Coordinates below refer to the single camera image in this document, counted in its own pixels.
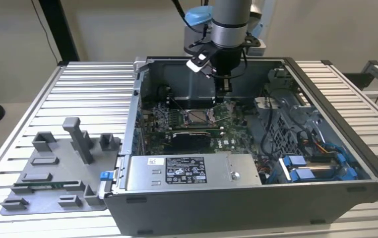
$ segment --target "white label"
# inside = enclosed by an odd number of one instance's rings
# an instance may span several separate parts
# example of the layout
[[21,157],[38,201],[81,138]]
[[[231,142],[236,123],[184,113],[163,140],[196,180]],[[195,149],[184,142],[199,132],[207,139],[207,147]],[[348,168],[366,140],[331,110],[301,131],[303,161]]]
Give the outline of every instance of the white label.
[[163,165],[164,158],[149,158],[148,165]]

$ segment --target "gray plastic block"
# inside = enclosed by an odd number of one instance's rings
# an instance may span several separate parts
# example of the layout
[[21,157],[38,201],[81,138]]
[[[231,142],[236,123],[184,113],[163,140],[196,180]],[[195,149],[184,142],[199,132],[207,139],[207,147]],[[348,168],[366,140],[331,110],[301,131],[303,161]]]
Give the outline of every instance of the gray plastic block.
[[65,118],[62,128],[69,132],[73,141],[73,148],[78,152],[82,162],[85,164],[90,164],[93,162],[93,156],[89,152],[89,147],[86,146],[86,139],[84,138],[80,130],[80,118]]
[[76,195],[60,196],[57,203],[61,207],[78,207],[78,206],[81,206],[81,200]]
[[82,181],[78,180],[76,184],[64,185],[64,189],[66,191],[84,191],[85,185],[84,185]]
[[102,133],[98,143],[102,151],[112,151],[118,149],[120,139],[116,142],[112,133]]
[[56,139],[50,132],[38,132],[34,136],[32,144],[38,152],[52,151],[49,144],[56,142]]
[[33,160],[30,161],[30,164],[33,166],[37,165],[56,165],[58,163],[58,158],[57,157],[52,157],[52,158],[33,158]]
[[22,194],[22,193],[32,193],[33,192],[33,190],[30,189],[29,186],[12,187],[10,190],[14,194]]
[[[93,147],[93,142],[90,141],[90,138],[89,138],[86,130],[82,130],[81,133],[82,133],[82,138],[84,138],[84,141],[85,141],[85,145],[90,149]],[[70,142],[70,145],[72,145],[73,149],[77,150],[77,147],[74,146],[74,142],[73,141]]]
[[25,174],[24,178],[21,179],[22,182],[46,182],[52,180],[52,174],[44,173],[44,174]]
[[14,198],[14,199],[5,199],[1,203],[1,206],[5,210],[13,211],[13,210],[25,210],[28,205],[28,202],[24,198]]
[[89,185],[85,187],[84,200],[86,201],[89,206],[104,205],[104,201],[98,198],[97,193],[90,190]]

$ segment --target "open computer chassis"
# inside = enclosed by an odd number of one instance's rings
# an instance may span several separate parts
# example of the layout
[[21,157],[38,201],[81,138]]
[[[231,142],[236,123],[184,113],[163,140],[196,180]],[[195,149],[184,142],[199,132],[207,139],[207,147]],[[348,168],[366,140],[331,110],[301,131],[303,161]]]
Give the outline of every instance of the open computer chassis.
[[328,224],[378,200],[378,158],[291,58],[249,58],[220,104],[187,60],[136,62],[104,195],[124,235]]

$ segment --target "warning label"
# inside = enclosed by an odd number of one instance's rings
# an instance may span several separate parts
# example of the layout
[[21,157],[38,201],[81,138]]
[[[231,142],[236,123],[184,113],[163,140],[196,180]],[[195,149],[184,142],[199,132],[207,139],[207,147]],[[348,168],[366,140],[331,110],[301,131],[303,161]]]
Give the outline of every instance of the warning label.
[[207,183],[204,157],[165,158],[167,184]]

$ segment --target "aluminum extrusion table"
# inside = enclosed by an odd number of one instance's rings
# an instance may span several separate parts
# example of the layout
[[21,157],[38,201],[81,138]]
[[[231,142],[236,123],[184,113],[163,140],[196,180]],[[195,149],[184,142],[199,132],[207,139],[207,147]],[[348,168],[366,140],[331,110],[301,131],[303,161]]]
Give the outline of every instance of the aluminum extrusion table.
[[[378,156],[378,107],[332,65],[297,61],[350,126]],[[64,118],[80,117],[90,137],[110,132],[124,139],[133,64],[70,62],[58,66],[0,149],[0,203],[16,182],[36,132],[68,138]],[[109,211],[1,216],[0,237],[118,236]],[[378,237],[378,202],[355,206],[331,225],[285,227],[169,237]]]

